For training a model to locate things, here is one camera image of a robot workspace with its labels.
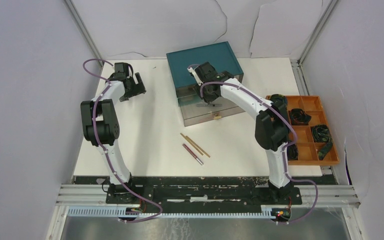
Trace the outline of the grey makeup pencil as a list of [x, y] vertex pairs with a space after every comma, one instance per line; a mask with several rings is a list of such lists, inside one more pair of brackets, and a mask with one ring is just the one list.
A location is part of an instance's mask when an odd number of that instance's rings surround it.
[[198, 103], [196, 105], [196, 107], [210, 107], [210, 108], [217, 108], [217, 107], [221, 107], [222, 104], [214, 104], [214, 103]]

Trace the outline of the clear acrylic drawer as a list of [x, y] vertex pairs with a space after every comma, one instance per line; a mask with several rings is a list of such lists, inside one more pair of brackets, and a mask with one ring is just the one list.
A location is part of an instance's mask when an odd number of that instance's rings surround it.
[[[234, 75], [234, 78], [238, 79], [238, 81], [241, 83], [243, 75]], [[173, 75], [172, 79], [176, 96], [178, 98], [197, 94], [194, 90], [194, 86], [197, 82], [194, 79], [193, 75], [190, 76], [190, 74], [188, 73], [184, 75]]]
[[177, 98], [177, 102], [185, 127], [244, 112], [242, 108], [223, 97], [219, 97], [215, 101], [211, 102], [211, 104], [221, 104], [221, 107], [197, 107], [197, 104], [206, 104], [197, 94], [179, 97]]

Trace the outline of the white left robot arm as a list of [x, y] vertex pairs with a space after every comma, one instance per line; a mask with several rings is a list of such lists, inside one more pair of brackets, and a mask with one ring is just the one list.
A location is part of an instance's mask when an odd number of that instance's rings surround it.
[[115, 110], [118, 103], [147, 92], [140, 73], [127, 62], [110, 64], [114, 72], [104, 80], [102, 91], [93, 99], [80, 104], [84, 139], [95, 146], [109, 171], [110, 183], [129, 183], [131, 172], [123, 159], [118, 138], [120, 124]]

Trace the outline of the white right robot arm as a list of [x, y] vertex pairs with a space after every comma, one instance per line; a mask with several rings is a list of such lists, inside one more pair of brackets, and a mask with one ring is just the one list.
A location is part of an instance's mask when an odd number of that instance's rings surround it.
[[205, 103], [224, 98], [254, 119], [254, 138], [267, 155], [268, 196], [273, 203], [282, 204], [294, 187], [288, 171], [287, 148], [292, 126], [286, 105], [280, 100], [273, 102], [258, 96], [231, 73], [217, 72], [209, 62], [193, 64], [187, 70], [196, 81], [195, 91]]

